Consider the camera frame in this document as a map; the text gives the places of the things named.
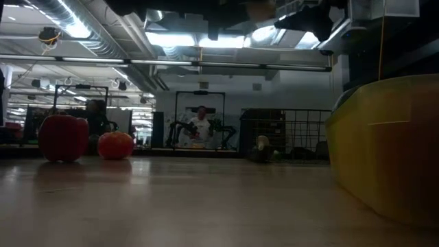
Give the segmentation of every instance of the wall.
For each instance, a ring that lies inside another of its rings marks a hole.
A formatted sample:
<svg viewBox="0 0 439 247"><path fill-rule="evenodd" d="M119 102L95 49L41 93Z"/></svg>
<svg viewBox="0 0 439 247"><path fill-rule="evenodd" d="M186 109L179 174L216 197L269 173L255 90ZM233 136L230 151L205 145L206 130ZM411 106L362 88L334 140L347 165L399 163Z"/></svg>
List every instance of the wall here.
<svg viewBox="0 0 439 247"><path fill-rule="evenodd" d="M237 130L239 129L239 117L242 114L243 108L284 108L284 109L316 109L316 110L331 110L337 98L342 93L342 83L346 77L346 64L343 66L337 63L333 67L332 73L316 73L304 71L280 71L271 82L263 82L270 84L270 92L254 92L247 90L247 93L241 91L233 91L233 84L228 84L226 92L226 107L225 107L225 124L232 125ZM216 108L217 112L222 113L222 98L218 95L180 95L178 98L177 112L185 111L186 107L206 106L209 108ZM173 113L175 109L175 92L163 92L156 94L156 110L166 113ZM330 113L323 114L321 120L324 121ZM312 114L309 121L318 121L319 116ZM294 120L293 112L287 113L287 121ZM300 113L296 115L296 121L306 121L307 115ZM287 133L296 132L296 134L306 135L306 125L297 125L294 130L291 125L287 126ZM324 127L321 128L321 133L324 134ZM293 145L292 140L288 141L290 149L293 146L305 146L305 140L296 139ZM318 140L310 141L306 146L315 147Z"/></svg>

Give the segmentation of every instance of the yellow bin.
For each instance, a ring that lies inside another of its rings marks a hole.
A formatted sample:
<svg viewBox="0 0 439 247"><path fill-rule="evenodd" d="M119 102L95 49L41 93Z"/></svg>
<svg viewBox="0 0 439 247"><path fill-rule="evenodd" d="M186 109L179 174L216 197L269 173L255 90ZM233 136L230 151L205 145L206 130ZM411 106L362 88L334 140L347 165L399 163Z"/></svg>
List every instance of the yellow bin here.
<svg viewBox="0 0 439 247"><path fill-rule="evenodd" d="M343 187L386 217L439 226L439 74L365 85L326 128Z"/></svg>

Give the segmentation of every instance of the ceiling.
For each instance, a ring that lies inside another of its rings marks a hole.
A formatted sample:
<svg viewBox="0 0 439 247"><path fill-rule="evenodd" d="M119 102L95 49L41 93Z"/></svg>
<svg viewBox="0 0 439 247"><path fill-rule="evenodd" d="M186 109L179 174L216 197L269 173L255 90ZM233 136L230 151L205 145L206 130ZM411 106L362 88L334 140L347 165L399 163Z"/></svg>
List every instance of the ceiling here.
<svg viewBox="0 0 439 247"><path fill-rule="evenodd" d="M42 2L44 4L44 1L41 0L28 1L36 5ZM47 1L47 3L49 2L50 4L60 4L62 0ZM51 12L42 8L37 10L26 1L6 0L6 3L0 25L0 54L44 54L46 56L96 58L96 54L87 49L85 45L87 42L84 38L72 37L69 32L65 31L65 26L63 27L62 23L59 24L53 19L51 20ZM119 57L170 59L161 46L150 44L144 34L143 23L137 16L130 17L133 22L126 22L127 17L121 19L121 17L116 16L103 0L72 0L67 3L70 4L68 7L71 8L72 13L76 14L85 26L93 27L93 30L96 30L94 40L97 38L105 40L112 48L119 51ZM248 28L248 26L247 23L231 27L231 29L239 31ZM44 27L55 27L63 30L56 46L48 47L38 40L37 36ZM280 31L277 30L273 41L265 45L255 44L242 49L178 47L178 55L184 60L327 66L327 57L322 56L318 50L294 49L303 38L304 32ZM8 66L9 69L13 70L10 103L50 105L54 100L54 90L51 90L50 86L47 85L40 88L32 86L33 80L40 80L41 84L48 82L51 85L71 83L72 85L107 86L110 89L109 105L150 108L155 105L154 98L148 97L147 104L141 104L142 94L152 96L150 93L155 94L160 91L195 90L198 88L200 80L208 81L211 85L220 85L218 89L226 92L235 92L236 88L240 88L238 90L240 93L254 93L252 90L253 82L270 83L277 72L263 69L215 67L199 69L197 67L150 67L147 65L130 65L129 71L128 69L97 66L96 64L78 66L75 64L46 64L44 62L29 63L28 61L7 62L2 63L2 66ZM242 82L241 86L236 86L238 81ZM126 91L120 91L117 88L120 82L127 82ZM65 93L58 100L59 104L84 104L84 102L75 101L73 97L100 98L102 93L77 91L73 88L69 90L76 94ZM28 99L31 94L34 94L36 99Z"/></svg>

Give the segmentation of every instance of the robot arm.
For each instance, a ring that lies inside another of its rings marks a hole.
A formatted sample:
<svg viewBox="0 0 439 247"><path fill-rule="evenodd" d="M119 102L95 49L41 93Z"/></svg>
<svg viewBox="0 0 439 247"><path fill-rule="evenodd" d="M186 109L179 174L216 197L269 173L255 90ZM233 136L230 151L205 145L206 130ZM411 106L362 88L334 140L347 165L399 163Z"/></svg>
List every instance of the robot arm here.
<svg viewBox="0 0 439 247"><path fill-rule="evenodd" d="M174 139L174 131L175 131L177 125L179 125L179 127L177 128L177 133L176 133L176 136ZM178 143L178 138L180 137L180 133L181 133L182 129L185 129L191 135L197 134L197 127L195 127L193 122L190 122L190 123L183 123L180 121L173 122L169 126L169 136L166 140L167 147L172 147L176 143Z"/></svg>

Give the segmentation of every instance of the person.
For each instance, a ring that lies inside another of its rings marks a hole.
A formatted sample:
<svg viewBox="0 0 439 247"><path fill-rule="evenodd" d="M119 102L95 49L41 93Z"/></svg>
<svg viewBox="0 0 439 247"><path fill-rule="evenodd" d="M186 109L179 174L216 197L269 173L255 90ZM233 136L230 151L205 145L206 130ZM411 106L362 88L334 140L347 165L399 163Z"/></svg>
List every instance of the person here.
<svg viewBox="0 0 439 247"><path fill-rule="evenodd" d="M189 122L197 128L197 133L191 134L188 130L185 130L185 134L189 136L192 140L193 146L197 148L206 148L209 137L213 136L211 124L207 121L206 114L207 108L205 106L199 106L197 117L192 118Z"/></svg>

